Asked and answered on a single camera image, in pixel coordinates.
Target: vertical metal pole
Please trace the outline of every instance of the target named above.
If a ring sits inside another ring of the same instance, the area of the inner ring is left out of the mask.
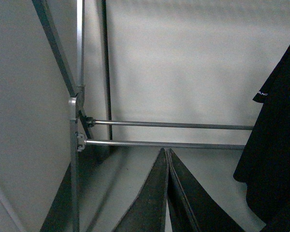
[[[105,86],[106,86],[106,111],[107,120],[112,120],[111,108],[111,88],[110,88],[110,66],[108,57],[108,41],[107,41],[107,17],[106,17],[106,0],[102,0],[102,24],[103,24],[103,45],[104,45],[104,64],[105,64]],[[109,139],[113,139],[112,126],[108,125]]]
[[[76,84],[74,82],[68,60],[64,53],[59,34],[52,18],[52,14],[49,10],[47,0],[32,0],[32,3],[40,19],[41,25],[43,26],[48,43],[53,51],[70,97],[75,97],[77,94]]]
[[[84,85],[85,0],[77,0],[77,85]]]
[[[73,232],[79,232],[79,205],[78,205],[78,153],[77,153],[77,98],[70,98],[70,151],[71,151],[71,191],[72,191],[72,223]]]

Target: horizontal metal bar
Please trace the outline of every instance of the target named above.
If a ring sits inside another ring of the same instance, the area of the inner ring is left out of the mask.
[[[237,125],[191,124],[191,123],[168,123],[168,122],[108,121],[108,120],[95,120],[95,124],[96,125],[113,125],[113,126],[173,127],[173,128],[249,130],[249,131],[253,129],[253,126],[237,126]]]
[[[165,142],[142,142],[142,141],[115,141],[115,140],[86,140],[86,145],[101,146],[157,146],[175,148],[202,148],[202,149],[223,149],[243,150],[244,145],[229,144],[189,144],[189,143],[165,143]]]

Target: white cable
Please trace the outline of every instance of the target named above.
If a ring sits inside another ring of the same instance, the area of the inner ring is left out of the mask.
[[[3,191],[0,188],[0,202],[5,208],[5,210],[8,212],[9,216],[11,217],[12,221],[14,222],[15,226],[19,229],[20,232],[27,232],[25,227],[23,226],[21,220],[19,219],[17,213],[12,208],[12,205],[10,204],[9,200],[4,195]]]

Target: white wall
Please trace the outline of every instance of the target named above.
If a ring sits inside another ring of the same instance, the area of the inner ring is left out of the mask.
[[[254,125],[290,1],[108,1],[113,118]],[[114,139],[245,144],[248,131],[114,127]]]
[[[75,77],[76,2],[48,3]],[[95,36],[97,19],[87,24],[93,25]],[[101,42],[89,33],[86,43],[92,47]],[[87,52],[86,62],[94,59],[94,68],[100,67],[102,58],[95,49]],[[95,71],[86,66],[86,75],[101,83],[101,74]],[[98,116],[103,118],[104,100],[96,103],[95,88],[103,89],[103,83],[100,87],[95,82],[93,94],[87,94],[86,109],[88,115],[96,116],[91,113],[100,107]],[[0,187],[29,232],[40,230],[70,162],[68,97],[32,2],[0,1]],[[106,129],[99,133],[103,138]],[[17,231],[11,223],[1,205],[0,231]]]

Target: aluminum tube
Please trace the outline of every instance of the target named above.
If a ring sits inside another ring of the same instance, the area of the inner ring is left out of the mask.
[[[135,122],[135,121],[108,121],[108,120],[96,120],[95,124],[96,125],[113,125],[113,126],[173,127],[173,128],[249,130],[249,131],[253,129],[253,126],[237,126],[237,125],[167,123],[167,122]]]
[[[86,145],[100,146],[157,146],[174,148],[201,148],[201,149],[224,149],[243,150],[244,145],[229,144],[189,144],[189,143],[165,143],[165,142],[142,142],[142,141],[115,141],[115,140],[86,140]]]
[[[111,87],[110,87],[110,64],[108,55],[108,37],[107,37],[107,14],[106,14],[106,1],[101,2],[102,11],[102,25],[103,25],[103,47],[104,47],[104,66],[105,66],[105,101],[106,101],[106,117],[108,120],[112,120],[112,104],[111,104]],[[107,126],[107,132],[109,139],[113,139],[112,125]]]
[[[85,0],[77,0],[77,85],[84,85],[84,25],[85,25]]]
[[[68,64],[68,60],[65,56],[59,34],[52,18],[52,14],[49,10],[47,0],[32,0],[32,3],[43,26],[45,35],[48,39],[48,43],[53,51],[57,65],[67,86],[70,97],[75,97],[78,90],[76,88],[72,72]]]
[[[79,232],[79,170],[76,145],[77,120],[70,120],[70,155],[71,155],[71,194],[72,194],[72,226],[73,232]]]

